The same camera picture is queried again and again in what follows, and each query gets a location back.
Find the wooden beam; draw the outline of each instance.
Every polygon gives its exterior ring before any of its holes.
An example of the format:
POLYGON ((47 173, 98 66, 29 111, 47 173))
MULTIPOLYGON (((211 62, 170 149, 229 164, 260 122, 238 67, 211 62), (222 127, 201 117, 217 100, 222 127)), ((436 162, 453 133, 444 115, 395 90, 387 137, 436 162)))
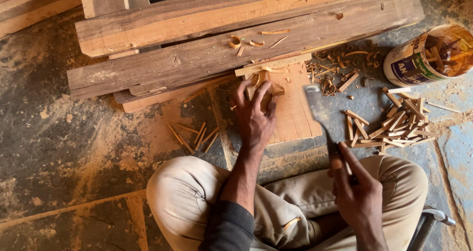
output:
POLYGON ((274 23, 213 36, 198 41, 178 44, 145 54, 124 57, 113 61, 68 71, 71 95, 88 98, 125 90, 136 84, 162 81, 163 86, 173 88, 184 83, 212 76, 228 69, 246 65, 249 61, 287 54, 294 50, 324 49, 348 40, 372 36, 380 32, 415 23, 423 18, 420 0, 367 0, 344 6, 344 14, 350 19, 334 20, 328 12, 290 18, 274 23), (384 2, 385 10, 378 10, 384 2), (338 34, 333 34, 333 24, 338 34), (228 47, 230 35, 261 41, 277 39, 279 35, 261 36, 261 31, 291 29, 290 38, 273 49, 248 46, 248 52, 237 57, 228 47))

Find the khaki pants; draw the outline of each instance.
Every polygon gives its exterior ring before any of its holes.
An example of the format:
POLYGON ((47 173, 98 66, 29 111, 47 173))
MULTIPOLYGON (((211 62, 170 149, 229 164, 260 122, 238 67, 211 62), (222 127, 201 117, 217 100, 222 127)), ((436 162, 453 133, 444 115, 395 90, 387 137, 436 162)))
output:
MULTIPOLYGON (((417 164, 393 156, 360 161, 383 184, 383 231, 390 251, 405 251, 414 234, 427 196, 427 176, 417 164)), ((328 170, 256 186, 252 251, 356 250, 350 228, 320 243, 320 228, 310 219, 338 210, 328 170), (302 220, 284 226, 294 218, 302 220)), ((230 171, 195 157, 165 162, 146 190, 151 212, 174 251, 196 251, 204 239, 210 206, 230 171)))

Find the dark sleeve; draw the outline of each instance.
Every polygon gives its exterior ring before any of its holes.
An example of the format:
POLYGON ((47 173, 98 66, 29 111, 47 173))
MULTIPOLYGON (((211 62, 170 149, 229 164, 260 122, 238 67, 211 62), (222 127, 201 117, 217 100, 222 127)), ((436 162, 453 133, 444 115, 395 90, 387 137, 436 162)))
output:
POLYGON ((254 235, 254 218, 239 204, 218 201, 212 208, 204 241, 199 251, 249 251, 254 235))

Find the glue container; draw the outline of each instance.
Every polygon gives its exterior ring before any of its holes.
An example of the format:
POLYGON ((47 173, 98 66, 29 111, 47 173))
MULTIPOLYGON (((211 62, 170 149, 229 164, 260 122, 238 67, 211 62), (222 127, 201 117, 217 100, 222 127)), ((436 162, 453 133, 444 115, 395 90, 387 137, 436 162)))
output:
POLYGON ((472 69, 473 36, 456 24, 434 27, 394 48, 387 54, 384 62, 388 80, 403 88, 458 78, 472 69), (439 62, 433 61, 437 58, 432 54, 433 47, 439 47, 437 51, 443 71, 439 62))

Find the man's right hand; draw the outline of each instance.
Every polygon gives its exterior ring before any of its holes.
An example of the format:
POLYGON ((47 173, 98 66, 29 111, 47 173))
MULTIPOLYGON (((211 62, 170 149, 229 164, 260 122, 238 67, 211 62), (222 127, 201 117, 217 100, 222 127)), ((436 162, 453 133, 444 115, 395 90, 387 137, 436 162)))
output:
POLYGON ((340 142, 339 147, 343 157, 331 158, 329 175, 335 179, 335 203, 341 217, 353 228, 358 250, 387 251, 381 218, 383 186, 371 177, 345 143, 340 142), (356 177, 355 184, 350 183, 343 159, 356 177))

